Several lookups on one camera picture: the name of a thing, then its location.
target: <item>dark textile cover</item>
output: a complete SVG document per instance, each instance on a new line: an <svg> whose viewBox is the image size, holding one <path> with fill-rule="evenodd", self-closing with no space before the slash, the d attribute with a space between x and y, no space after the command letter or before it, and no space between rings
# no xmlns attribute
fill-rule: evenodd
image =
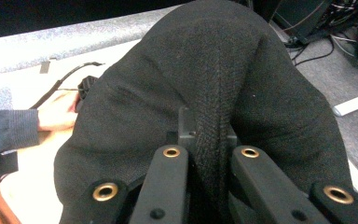
<svg viewBox="0 0 358 224"><path fill-rule="evenodd" d="M65 207L93 182L145 175L179 107L197 122L189 223L228 223L227 132L264 149L302 190L351 184L345 147L324 96L293 66L273 30L248 8L197 1L159 21L91 88L55 160Z"/></svg>

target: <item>brass grommet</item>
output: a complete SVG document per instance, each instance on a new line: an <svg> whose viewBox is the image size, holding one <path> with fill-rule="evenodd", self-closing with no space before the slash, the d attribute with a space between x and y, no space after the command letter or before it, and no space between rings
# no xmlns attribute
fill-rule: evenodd
<svg viewBox="0 0 358 224"><path fill-rule="evenodd" d="M248 147L241 150L241 154L249 158L257 158L260 155L257 150Z"/></svg>
<svg viewBox="0 0 358 224"><path fill-rule="evenodd" d="M179 156L180 151L176 147L170 147L165 149L162 153L168 158L174 158Z"/></svg>
<svg viewBox="0 0 358 224"><path fill-rule="evenodd" d="M345 190L335 186L324 187L324 194L336 203L351 204L353 197Z"/></svg>
<svg viewBox="0 0 358 224"><path fill-rule="evenodd" d="M114 198L118 193L118 187L114 183L104 183L95 188L92 197L95 201L105 202Z"/></svg>

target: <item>dark background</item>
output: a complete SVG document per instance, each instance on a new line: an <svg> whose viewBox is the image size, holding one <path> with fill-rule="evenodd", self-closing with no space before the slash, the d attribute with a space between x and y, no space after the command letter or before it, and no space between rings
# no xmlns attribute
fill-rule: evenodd
<svg viewBox="0 0 358 224"><path fill-rule="evenodd" d="M0 36L172 7L191 0L0 0Z"/></svg>

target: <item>gray sleeve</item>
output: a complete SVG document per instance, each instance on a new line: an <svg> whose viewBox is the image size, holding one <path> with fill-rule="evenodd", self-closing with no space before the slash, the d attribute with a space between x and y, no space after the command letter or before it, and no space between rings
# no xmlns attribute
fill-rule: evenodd
<svg viewBox="0 0 358 224"><path fill-rule="evenodd" d="M37 144L37 110L0 110L0 153Z"/></svg>

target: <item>human hand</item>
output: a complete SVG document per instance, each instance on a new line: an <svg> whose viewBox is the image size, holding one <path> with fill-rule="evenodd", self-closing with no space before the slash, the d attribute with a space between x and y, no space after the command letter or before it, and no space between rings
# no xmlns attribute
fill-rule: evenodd
<svg viewBox="0 0 358 224"><path fill-rule="evenodd" d="M43 132L72 128L77 118L75 109L78 98L77 91L67 92L40 109L37 130Z"/></svg>

